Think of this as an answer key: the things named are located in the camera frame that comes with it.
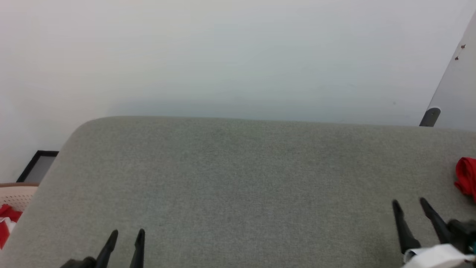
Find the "gray fabric cushion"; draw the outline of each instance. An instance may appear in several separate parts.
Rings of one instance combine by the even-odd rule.
[[[3,267],[96,256],[129,267],[399,267],[392,199],[437,242],[418,198],[476,218],[453,186],[476,134],[422,127],[112,117],[66,142],[2,253]]]

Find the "red fabric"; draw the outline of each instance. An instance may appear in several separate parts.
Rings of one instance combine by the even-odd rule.
[[[20,211],[15,211],[13,208],[7,204],[3,204],[0,207],[0,218],[9,217],[11,221],[17,222],[21,216]]]
[[[456,164],[456,177],[455,186],[476,202],[476,159],[462,157]]]
[[[20,211],[13,210],[13,208],[7,204],[3,204],[0,207],[0,218],[9,217],[11,221],[18,222],[18,219],[20,218],[20,216],[21,216]],[[10,232],[8,231],[7,224],[4,221],[0,222],[0,249],[3,248],[9,236],[10,236]]]
[[[3,221],[0,222],[0,249],[3,249],[3,246],[7,242],[7,238],[10,236],[8,231],[7,224]]]

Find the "beige basket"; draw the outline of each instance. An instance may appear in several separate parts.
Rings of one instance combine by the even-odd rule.
[[[27,208],[37,188],[38,184],[33,183],[0,184],[0,206],[7,204],[16,211],[23,211]]]

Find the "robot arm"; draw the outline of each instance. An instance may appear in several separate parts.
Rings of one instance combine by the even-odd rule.
[[[117,230],[112,231],[108,241],[96,259],[93,257],[86,257],[84,260],[70,259],[60,268],[106,268],[108,266],[109,257],[116,245],[118,234],[119,232]],[[130,268],[144,268],[145,235],[144,229],[139,230],[136,243],[134,244],[136,250],[134,251]]]
[[[465,263],[468,267],[474,266],[476,263],[476,221],[462,223],[458,220],[450,220],[446,224],[426,199],[421,198],[420,204],[426,217],[433,224],[441,244],[422,248],[420,242],[410,232],[400,204],[394,200],[392,207],[400,250],[404,255],[402,268],[455,268]]]

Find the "black frame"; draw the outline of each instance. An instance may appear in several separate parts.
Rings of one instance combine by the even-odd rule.
[[[52,156],[56,157],[58,155],[58,151],[37,151],[33,158],[30,160],[28,163],[27,167],[25,167],[25,170],[21,173],[20,177],[18,178],[17,182],[24,182],[26,178],[28,177],[28,174],[30,174],[31,170],[35,166],[36,162],[38,162],[38,159],[42,156]]]

